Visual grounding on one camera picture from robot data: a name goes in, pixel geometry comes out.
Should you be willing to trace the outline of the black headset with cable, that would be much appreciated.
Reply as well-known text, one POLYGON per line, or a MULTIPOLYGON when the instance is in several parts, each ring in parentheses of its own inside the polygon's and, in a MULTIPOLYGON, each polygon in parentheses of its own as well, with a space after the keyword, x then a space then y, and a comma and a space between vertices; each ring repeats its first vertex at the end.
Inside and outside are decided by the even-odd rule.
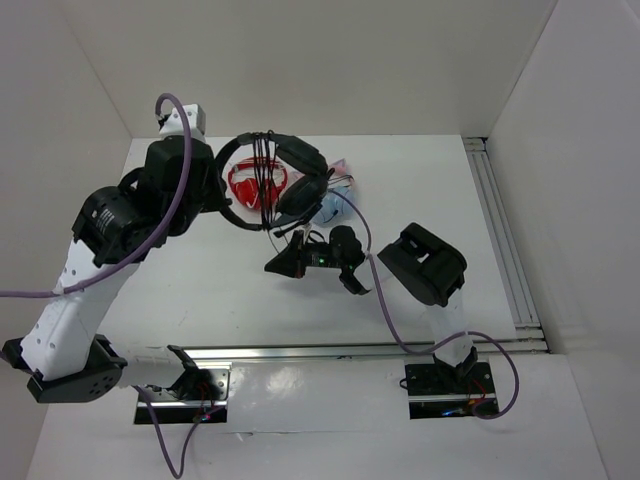
POLYGON ((214 165, 221 215, 242 230, 277 238, 310 223, 335 171, 313 145, 272 130, 231 139, 214 165))

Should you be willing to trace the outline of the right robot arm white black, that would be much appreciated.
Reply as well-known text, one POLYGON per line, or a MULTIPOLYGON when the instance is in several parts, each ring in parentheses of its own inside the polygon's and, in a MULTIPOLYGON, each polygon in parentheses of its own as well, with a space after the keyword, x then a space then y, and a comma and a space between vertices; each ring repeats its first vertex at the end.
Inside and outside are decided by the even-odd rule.
POLYGON ((426 307, 438 308, 442 314, 432 319, 435 344, 416 350, 400 337, 386 306, 376 259, 365 253, 352 227, 339 225, 331 229, 327 241, 310 240, 302 230, 293 233, 289 244, 264 266, 268 273, 301 279, 309 268, 340 271, 339 280, 346 290, 363 296, 368 290, 356 278, 356 269, 367 262, 387 327, 396 344, 407 354, 430 355, 441 388, 460 391, 471 379, 478 353, 455 312, 453 297, 462 290, 467 262, 452 245, 416 223, 401 231, 399 238, 378 254, 392 276, 415 300, 426 307))

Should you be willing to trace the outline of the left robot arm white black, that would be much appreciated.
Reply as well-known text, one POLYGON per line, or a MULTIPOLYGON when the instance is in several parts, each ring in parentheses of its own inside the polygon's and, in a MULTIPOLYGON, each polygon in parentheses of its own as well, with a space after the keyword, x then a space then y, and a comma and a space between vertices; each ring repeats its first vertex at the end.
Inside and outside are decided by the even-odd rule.
POLYGON ((158 113, 159 140, 143 166, 92 193, 73 224, 63 272, 32 330, 5 342, 12 368, 28 374, 39 404, 87 403, 118 384, 161 383, 176 399, 196 390, 197 374, 176 347, 127 353, 99 332, 109 309, 148 253, 187 232, 196 217, 229 206, 205 139, 198 104, 158 113))

